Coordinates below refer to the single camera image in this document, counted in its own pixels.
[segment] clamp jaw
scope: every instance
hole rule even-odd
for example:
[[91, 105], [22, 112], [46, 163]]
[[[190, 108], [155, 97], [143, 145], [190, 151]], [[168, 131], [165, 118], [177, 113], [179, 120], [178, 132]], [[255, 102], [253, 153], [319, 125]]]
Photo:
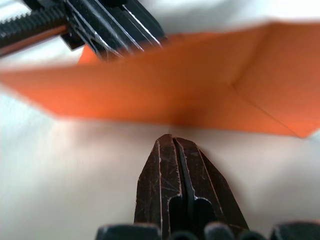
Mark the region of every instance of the clamp jaw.
[[138, 0], [24, 2], [30, 14], [0, 22], [0, 57], [57, 35], [71, 49], [89, 45], [102, 59], [157, 47], [166, 38]]
[[238, 235], [248, 225], [222, 174], [189, 140], [160, 137], [138, 180], [135, 223], [153, 223], [162, 239], [188, 231], [205, 239], [205, 227], [224, 223]]

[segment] white surface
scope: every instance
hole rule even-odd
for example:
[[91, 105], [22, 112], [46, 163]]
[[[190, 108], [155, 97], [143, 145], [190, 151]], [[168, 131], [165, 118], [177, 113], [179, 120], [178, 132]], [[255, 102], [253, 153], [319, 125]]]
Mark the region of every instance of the white surface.
[[[26, 11], [14, 1], [4, 2], [9, 1], [0, 0], [1, 18]], [[248, 2], [241, 0], [235, 8], [229, 2], [223, 8], [230, 6], [230, 14], [216, 19], [211, 13], [217, 12], [218, 1], [145, 0], [144, 4], [168, 32], [224, 30], [268, 16], [292, 19], [296, 13], [292, 5], [304, 12], [298, 17], [308, 18], [316, 9], [316, 1], [279, 0], [277, 4], [282, 2], [287, 9], [284, 14], [275, 10], [276, 4]], [[0, 67], [72, 63], [80, 52], [70, 53], [55, 38], [0, 59]], [[89, 240], [99, 225], [131, 223], [138, 176], [156, 138], [166, 133], [195, 141], [205, 150], [228, 180], [251, 229], [266, 234], [277, 222], [320, 218], [316, 141], [55, 119], [8, 93], [0, 96], [0, 116], [1, 240]]]

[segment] scratched metal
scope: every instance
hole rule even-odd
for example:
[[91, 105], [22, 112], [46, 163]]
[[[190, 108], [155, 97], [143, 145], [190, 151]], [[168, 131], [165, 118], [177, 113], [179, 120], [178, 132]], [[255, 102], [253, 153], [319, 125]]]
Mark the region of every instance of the scratched metal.
[[160, 227], [162, 239], [170, 236], [169, 202], [182, 196], [176, 148], [166, 134], [154, 144], [137, 184], [135, 223]]
[[139, 177], [134, 222], [158, 225], [162, 239], [189, 231], [201, 240], [216, 221], [236, 236], [248, 229], [226, 180], [197, 145], [163, 135]]

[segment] orange paper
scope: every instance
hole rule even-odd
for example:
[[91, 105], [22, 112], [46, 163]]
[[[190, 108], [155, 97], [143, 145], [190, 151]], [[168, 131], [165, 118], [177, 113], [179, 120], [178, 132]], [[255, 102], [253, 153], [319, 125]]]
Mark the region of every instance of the orange paper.
[[319, 43], [320, 24], [270, 23], [0, 78], [59, 116], [306, 137], [320, 128]]

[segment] white fabric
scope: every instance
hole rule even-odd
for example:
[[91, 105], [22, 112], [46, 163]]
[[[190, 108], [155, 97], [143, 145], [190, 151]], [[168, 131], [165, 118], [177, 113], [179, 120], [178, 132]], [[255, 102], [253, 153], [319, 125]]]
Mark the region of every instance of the white fabric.
[[[293, 19], [297, 9], [300, 19], [319, 12], [316, 0], [142, 2], [167, 32], [224, 31], [269, 17]], [[0, 0], [2, 19], [25, 11], [14, 0]], [[80, 53], [54, 38], [0, 59], [0, 68], [72, 64]], [[251, 229], [266, 235], [277, 222], [320, 218], [318, 141], [61, 119], [1, 93], [1, 240], [89, 240], [100, 225], [132, 223], [138, 176], [156, 138], [166, 133], [205, 150], [228, 180]]]

